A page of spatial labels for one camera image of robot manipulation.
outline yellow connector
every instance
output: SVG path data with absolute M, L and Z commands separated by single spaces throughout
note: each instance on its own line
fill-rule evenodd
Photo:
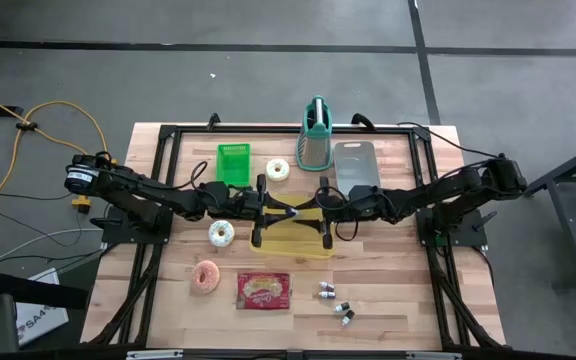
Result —
M 88 214 L 92 206 L 92 200 L 88 199 L 88 196 L 79 195 L 78 198 L 72 200 L 71 204 L 76 207 L 80 213 Z

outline pink donut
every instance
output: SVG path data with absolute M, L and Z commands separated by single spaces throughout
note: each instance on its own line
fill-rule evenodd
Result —
M 201 295 L 215 290 L 219 283 L 219 268 L 214 262 L 204 260 L 192 270 L 192 287 Z

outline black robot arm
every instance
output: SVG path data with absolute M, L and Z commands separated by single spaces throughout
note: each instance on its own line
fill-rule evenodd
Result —
M 323 221 L 298 221 L 322 233 L 325 248 L 332 247 L 331 223 L 384 220 L 396 224 L 428 205 L 433 207 L 433 227 L 443 231 L 451 224 L 490 200 L 509 200 L 521 195 L 526 180 L 517 164 L 495 158 L 450 172 L 439 180 L 412 189 L 389 190 L 376 186 L 355 186 L 349 196 L 320 179 L 320 187 L 308 202 L 293 206 L 273 199 L 266 191 L 264 175 L 257 176 L 256 188 L 231 188 L 220 181 L 178 187 L 166 186 L 124 166 L 111 164 L 105 155 L 75 155 L 67 170 L 65 187 L 72 193 L 101 197 L 124 211 L 128 219 L 143 231 L 152 231 L 159 223 L 162 209 L 171 209 L 188 221 L 198 221 L 204 214 L 216 219 L 253 221 L 252 242 L 261 246 L 261 230 L 294 217 L 298 210 L 321 208 Z M 192 189 L 182 189 L 192 185 Z M 458 196 L 452 202 L 444 200 Z M 263 208 L 283 209 L 284 214 L 264 214 Z

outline yellow cable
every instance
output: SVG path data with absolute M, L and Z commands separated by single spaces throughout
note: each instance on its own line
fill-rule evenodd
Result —
M 15 136 L 15 143 L 12 146 L 12 158 L 10 159 L 10 166 L 8 166 L 8 172 L 6 173 L 6 176 L 4 176 L 4 179 L 0 183 L 0 190 L 4 187 L 4 185 L 6 185 L 6 182 L 8 182 L 8 178 L 10 178 L 10 174 L 12 174 L 12 169 L 15 168 L 15 164 L 17 162 L 17 151 L 19 149 L 19 142 L 21 140 L 21 137 L 23 136 L 23 133 L 24 133 L 23 131 L 17 130 L 17 136 Z
M 75 108 L 75 109 L 79 110 L 79 112 L 84 114 L 88 119 L 90 119 L 90 121 L 92 121 L 92 123 L 95 125 L 95 128 L 97 128 L 97 132 L 99 133 L 99 137 L 101 138 L 101 143 L 103 145 L 104 151 L 106 151 L 106 152 L 108 151 L 108 145 L 106 144 L 106 137 L 104 136 L 104 133 L 101 130 L 101 127 L 99 127 L 99 123 L 97 123 L 97 120 L 95 120 L 95 118 L 92 117 L 92 115 L 90 115 L 86 110 L 84 110 L 80 106 L 73 104 L 71 102 L 57 100 L 57 101 L 50 101 L 47 103 L 43 103 L 43 104 L 37 105 L 34 108 L 30 109 L 30 111 L 26 114 L 25 117 L 21 117 L 20 115 L 16 114 L 15 112 L 11 111 L 10 109 L 8 109 L 7 107 L 5 107 L 1 104 L 0 104 L 0 108 L 3 109 L 4 111 L 6 111 L 7 113 L 9 113 L 10 115 L 14 116 L 15 118 L 17 118 L 18 120 L 20 120 L 22 123 L 28 124 L 28 123 L 30 123 L 29 119 L 31 118 L 31 116 L 35 112 L 37 112 L 38 110 L 40 110 L 44 107 L 47 107 L 50 105 L 57 105 L 57 104 L 66 105 L 66 106 L 70 106 L 72 108 Z M 73 148 L 73 149 L 81 152 L 84 155 L 87 154 L 86 151 L 78 145 L 75 145 L 75 144 L 70 143 L 68 141 L 56 139 L 56 138 L 46 134 L 45 132 L 43 132 L 42 130 L 39 130 L 39 129 L 35 129 L 35 132 L 39 133 L 41 136 L 43 136 L 44 138 L 46 138 L 46 139 L 48 139 L 54 143 L 68 146 L 70 148 Z M 23 135 L 23 131 L 18 130 L 17 136 L 15 137 L 15 143 L 13 145 L 12 159 L 10 160 L 10 166 L 8 167 L 8 173 L 6 174 L 6 176 L 4 177 L 4 179 L 0 183 L 0 190 L 4 187 L 4 185 L 6 185 L 6 182 L 8 182 L 8 179 L 10 178 L 10 174 L 12 173 L 12 170 L 15 167 L 15 164 L 17 163 L 17 152 L 18 152 L 19 142 L 20 142 L 22 135 Z
M 25 117 L 25 121 L 26 122 L 30 122 L 30 118 L 32 117 L 32 115 L 39 109 L 45 108 L 47 106 L 50 105 L 66 105 L 66 106 L 70 106 L 72 108 L 75 108 L 77 110 L 79 110 L 79 112 L 81 112 L 82 114 L 84 114 L 88 119 L 90 119 L 90 121 L 92 121 L 93 125 L 95 125 L 95 128 L 97 128 L 97 133 L 99 133 L 99 138 L 101 138 L 101 144 L 104 148 L 104 151 L 108 151 L 108 145 L 106 144 L 106 137 L 104 136 L 104 132 L 101 131 L 101 127 L 99 127 L 99 123 L 97 123 L 97 120 L 95 120 L 94 117 L 92 117 L 92 115 L 90 115 L 86 110 L 82 109 L 79 105 L 73 104 L 71 102 L 68 101 L 62 101 L 62 100 L 56 100 L 56 101 L 50 101 L 47 103 L 43 103 L 40 105 L 35 106 L 34 108 L 30 109 L 30 111 L 28 111 L 28 114 L 26 114 Z M 42 134 L 44 137 L 47 137 L 46 134 L 39 132 L 40 134 Z M 71 146 L 72 144 L 65 144 L 65 143 L 60 143 L 63 145 L 67 145 L 67 146 Z
M 81 152 L 81 153 L 84 154 L 84 155 L 88 154 L 88 153 L 86 152 L 86 150 L 80 148 L 79 146 L 77 146 L 77 145 L 75 145 L 75 144 L 69 143 L 68 141 L 55 139 L 54 137 L 46 134 L 45 132 L 43 132 L 43 131 L 41 131 L 41 130 L 39 130 L 39 129 L 35 129 L 35 132 L 41 134 L 43 137 L 45 137 L 46 139 L 48 139 L 48 140 L 50 140 L 50 141 L 52 141 L 52 142 L 55 142 L 55 143 L 57 143 L 57 144 L 62 144 L 62 145 L 69 146 L 69 147 L 71 147 L 71 148 L 73 148 L 73 149 Z

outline white donut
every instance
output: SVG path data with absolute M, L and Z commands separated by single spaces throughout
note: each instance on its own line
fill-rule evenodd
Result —
M 283 181 L 290 174 L 290 166 L 284 159 L 272 159 L 266 164 L 266 176 L 272 181 Z
M 217 247 L 226 247 L 230 245 L 235 238 L 235 229 L 232 224 L 226 220 L 215 221 L 208 229 L 208 239 L 210 243 Z

